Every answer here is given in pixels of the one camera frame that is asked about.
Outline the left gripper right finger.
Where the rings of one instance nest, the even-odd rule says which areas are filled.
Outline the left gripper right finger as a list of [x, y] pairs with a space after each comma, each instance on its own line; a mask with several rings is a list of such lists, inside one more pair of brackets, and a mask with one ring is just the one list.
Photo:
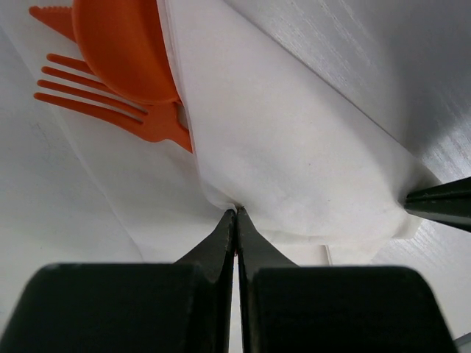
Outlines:
[[239, 208], [235, 221], [246, 352], [454, 352], [422, 276], [399, 266], [296, 265]]

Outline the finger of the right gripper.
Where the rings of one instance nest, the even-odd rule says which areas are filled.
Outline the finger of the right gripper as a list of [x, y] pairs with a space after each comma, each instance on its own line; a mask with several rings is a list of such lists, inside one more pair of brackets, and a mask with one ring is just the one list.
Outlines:
[[404, 208], [411, 214], [470, 232], [470, 178], [414, 191]]

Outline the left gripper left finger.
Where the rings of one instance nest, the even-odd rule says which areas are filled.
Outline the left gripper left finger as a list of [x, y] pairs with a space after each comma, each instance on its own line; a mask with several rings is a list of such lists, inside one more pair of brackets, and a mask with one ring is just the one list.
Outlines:
[[226, 352], [235, 213], [174, 263], [55, 263], [24, 288], [3, 352]]

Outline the white paper napkin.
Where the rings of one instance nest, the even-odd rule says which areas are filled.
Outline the white paper napkin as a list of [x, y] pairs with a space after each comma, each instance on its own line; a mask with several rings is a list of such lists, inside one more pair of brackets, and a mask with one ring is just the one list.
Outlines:
[[192, 152], [35, 101], [46, 53], [76, 54], [1, 3], [1, 258], [174, 260], [243, 206], [295, 262], [368, 263], [421, 224], [406, 194], [435, 176], [380, 123], [223, 1], [159, 1]]

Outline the orange plastic fork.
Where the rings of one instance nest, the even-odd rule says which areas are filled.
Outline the orange plastic fork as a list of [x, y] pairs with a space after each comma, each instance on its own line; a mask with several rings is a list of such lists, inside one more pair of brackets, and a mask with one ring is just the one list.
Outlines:
[[34, 94], [35, 99], [101, 119], [147, 142], [159, 143], [163, 140], [171, 140], [183, 149], [193, 151], [190, 133], [179, 122], [178, 103], [148, 105], [122, 101], [111, 98], [110, 95], [119, 95], [95, 79], [49, 66], [43, 66], [41, 71], [49, 76], [82, 85], [85, 89], [45, 79], [37, 81], [39, 87], [66, 93], [83, 100], [77, 101], [41, 92]]

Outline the orange plastic spoon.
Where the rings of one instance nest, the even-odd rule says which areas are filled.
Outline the orange plastic spoon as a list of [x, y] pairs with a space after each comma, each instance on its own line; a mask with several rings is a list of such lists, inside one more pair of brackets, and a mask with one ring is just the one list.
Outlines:
[[178, 102], [156, 1], [74, 1], [72, 23], [92, 72], [142, 104]]

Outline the orange plastic knife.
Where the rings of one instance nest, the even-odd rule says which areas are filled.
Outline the orange plastic knife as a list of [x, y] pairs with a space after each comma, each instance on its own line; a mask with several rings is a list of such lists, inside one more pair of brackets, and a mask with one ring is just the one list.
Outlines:
[[29, 14], [50, 29], [76, 43], [72, 23], [72, 7], [66, 6], [32, 6]]

